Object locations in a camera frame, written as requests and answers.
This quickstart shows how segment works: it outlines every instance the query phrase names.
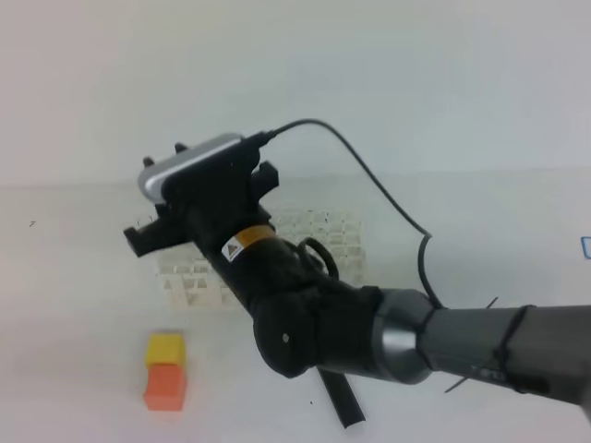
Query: stacked blocks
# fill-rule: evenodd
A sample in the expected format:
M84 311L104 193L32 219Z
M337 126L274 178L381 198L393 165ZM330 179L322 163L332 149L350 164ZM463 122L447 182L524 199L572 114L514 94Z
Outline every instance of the stacked blocks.
M185 341L181 334L152 334L146 350L148 386L144 401L151 411L181 411L187 391Z

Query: yellow warning label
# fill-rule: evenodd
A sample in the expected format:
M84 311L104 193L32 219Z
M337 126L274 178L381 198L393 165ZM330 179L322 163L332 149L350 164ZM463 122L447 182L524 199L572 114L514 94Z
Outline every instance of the yellow warning label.
M263 238L274 237L275 232L271 229L270 226L267 225L259 225L259 226L250 226L246 228L244 231L240 231L235 235L236 240L242 245L242 247L247 248L250 245L253 245L258 242L258 240L262 240Z
M222 248L222 254L228 261L234 261L250 245L263 238L274 237L275 232L267 225L250 226L231 237Z

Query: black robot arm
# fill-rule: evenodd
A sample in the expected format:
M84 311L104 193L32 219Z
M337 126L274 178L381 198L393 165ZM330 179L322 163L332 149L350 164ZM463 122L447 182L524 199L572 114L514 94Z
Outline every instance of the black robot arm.
M446 309L419 291L340 282L306 252L313 240L289 244L259 204L279 185L259 164L273 137L221 136L145 160L139 185L159 219L125 230L134 252L193 242L252 316L267 365L286 377L316 366L345 426L364 417L343 374L416 384L443 371L586 408L591 306Z

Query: silver metal joint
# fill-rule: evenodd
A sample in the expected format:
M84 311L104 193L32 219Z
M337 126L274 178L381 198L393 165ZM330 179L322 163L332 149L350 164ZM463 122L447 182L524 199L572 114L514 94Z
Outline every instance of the silver metal joint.
M376 364L388 380L414 385L431 370L417 350L417 329L433 309L427 297L412 289L383 290L371 334Z

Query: orange band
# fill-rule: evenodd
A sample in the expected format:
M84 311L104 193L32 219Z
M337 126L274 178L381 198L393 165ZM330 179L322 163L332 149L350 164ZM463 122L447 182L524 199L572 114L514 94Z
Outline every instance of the orange band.
M250 245L254 245L258 240L263 238L274 237L275 231L267 225L250 226L244 231L240 231L235 235L236 240L240 242L245 249Z

